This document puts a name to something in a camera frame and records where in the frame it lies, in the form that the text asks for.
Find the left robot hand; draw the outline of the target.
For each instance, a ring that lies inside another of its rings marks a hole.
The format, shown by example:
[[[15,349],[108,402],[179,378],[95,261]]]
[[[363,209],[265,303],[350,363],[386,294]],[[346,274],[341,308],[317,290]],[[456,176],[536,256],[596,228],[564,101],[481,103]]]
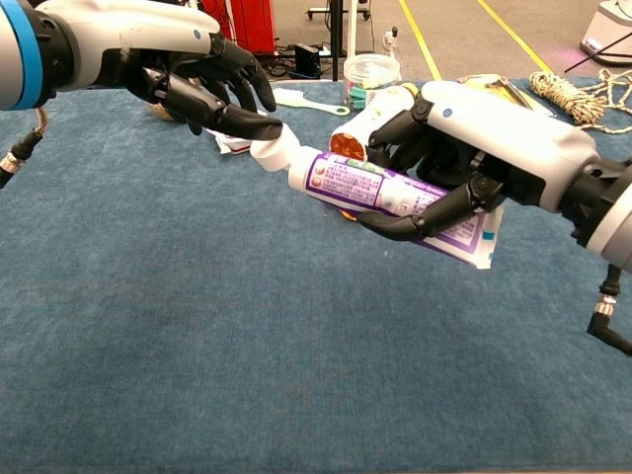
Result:
[[[156,1],[44,1],[35,10],[73,57],[58,91],[125,89],[194,134],[280,136],[281,121],[258,112],[277,108],[263,67],[205,12]]]

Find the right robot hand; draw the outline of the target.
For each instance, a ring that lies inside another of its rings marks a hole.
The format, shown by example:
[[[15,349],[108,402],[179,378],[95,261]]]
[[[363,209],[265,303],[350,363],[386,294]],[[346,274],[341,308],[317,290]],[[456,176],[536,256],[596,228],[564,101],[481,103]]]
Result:
[[[364,227],[396,241],[435,237],[506,199],[563,216],[580,238],[601,190],[585,132],[456,82],[426,83],[410,108],[369,136],[367,156],[398,173],[415,169],[447,191],[422,211],[359,215]]]

